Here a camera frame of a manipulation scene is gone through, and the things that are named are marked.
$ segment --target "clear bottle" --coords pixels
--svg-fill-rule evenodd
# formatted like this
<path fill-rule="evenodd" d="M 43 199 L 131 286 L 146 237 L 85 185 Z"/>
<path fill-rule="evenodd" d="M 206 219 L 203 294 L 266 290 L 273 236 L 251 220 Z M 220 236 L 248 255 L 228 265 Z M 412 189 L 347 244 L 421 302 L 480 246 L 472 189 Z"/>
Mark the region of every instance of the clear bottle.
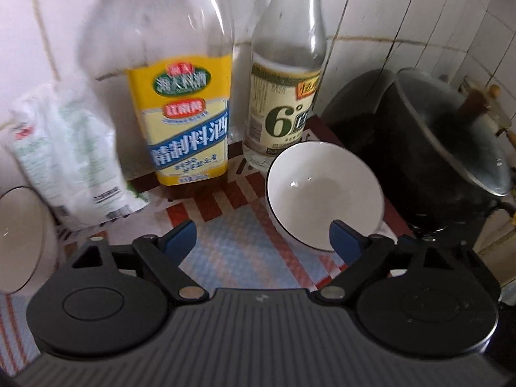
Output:
<path fill-rule="evenodd" d="M 232 47 L 227 0 L 100 0 L 87 25 L 79 62 L 97 80 L 127 73 L 170 198 L 226 179 Z"/>
<path fill-rule="evenodd" d="M 322 17 L 321 0 L 272 0 L 254 30 L 243 153 L 261 171 L 301 139 L 326 56 Z"/>

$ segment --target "bottle label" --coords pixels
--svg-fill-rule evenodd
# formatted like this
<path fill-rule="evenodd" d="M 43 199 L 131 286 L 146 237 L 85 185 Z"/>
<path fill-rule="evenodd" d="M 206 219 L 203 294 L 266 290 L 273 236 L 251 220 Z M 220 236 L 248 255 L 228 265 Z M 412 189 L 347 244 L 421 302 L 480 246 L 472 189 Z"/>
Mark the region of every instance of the bottle label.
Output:
<path fill-rule="evenodd" d="M 127 76 L 161 184 L 226 172 L 231 55 L 162 60 L 128 70 Z"/>
<path fill-rule="evenodd" d="M 275 156 L 301 139 L 320 73 L 284 73 L 253 64 L 246 134 L 249 148 Z"/>

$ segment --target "bowl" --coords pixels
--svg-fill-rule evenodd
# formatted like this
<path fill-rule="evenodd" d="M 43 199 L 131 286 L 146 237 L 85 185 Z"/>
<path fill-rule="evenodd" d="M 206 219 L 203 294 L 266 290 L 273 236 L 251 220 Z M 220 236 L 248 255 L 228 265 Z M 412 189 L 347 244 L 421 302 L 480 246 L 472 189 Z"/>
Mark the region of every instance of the bowl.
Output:
<path fill-rule="evenodd" d="M 52 275 L 58 258 L 55 224 L 29 188 L 0 197 L 0 293 L 33 295 Z"/>
<path fill-rule="evenodd" d="M 334 252 L 333 220 L 368 236 L 383 219 L 383 193 L 371 169 L 328 142 L 306 141 L 283 151 L 270 166 L 265 192 L 269 217 L 283 238 L 318 254 Z"/>

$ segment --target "green oval logo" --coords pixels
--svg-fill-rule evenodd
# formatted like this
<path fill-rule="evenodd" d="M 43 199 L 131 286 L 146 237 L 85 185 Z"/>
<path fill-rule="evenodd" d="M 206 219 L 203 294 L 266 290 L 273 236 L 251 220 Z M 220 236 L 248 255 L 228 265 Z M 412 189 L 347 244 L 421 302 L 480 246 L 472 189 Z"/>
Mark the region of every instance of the green oval logo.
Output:
<path fill-rule="evenodd" d="M 154 91 L 165 97 L 182 96 L 199 92 L 210 84 L 212 75 L 207 69 L 193 67 L 191 73 L 163 72 L 154 79 Z"/>

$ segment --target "white plastic packet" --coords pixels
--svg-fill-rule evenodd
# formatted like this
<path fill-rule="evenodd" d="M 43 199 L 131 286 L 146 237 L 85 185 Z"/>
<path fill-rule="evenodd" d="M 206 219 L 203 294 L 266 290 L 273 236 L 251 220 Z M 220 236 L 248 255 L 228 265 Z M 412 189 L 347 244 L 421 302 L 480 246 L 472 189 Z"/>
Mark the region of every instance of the white plastic packet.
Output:
<path fill-rule="evenodd" d="M 37 87 L 17 99 L 11 113 L 10 150 L 30 183 L 70 230 L 147 205 L 127 188 L 114 126 L 84 75 Z"/>

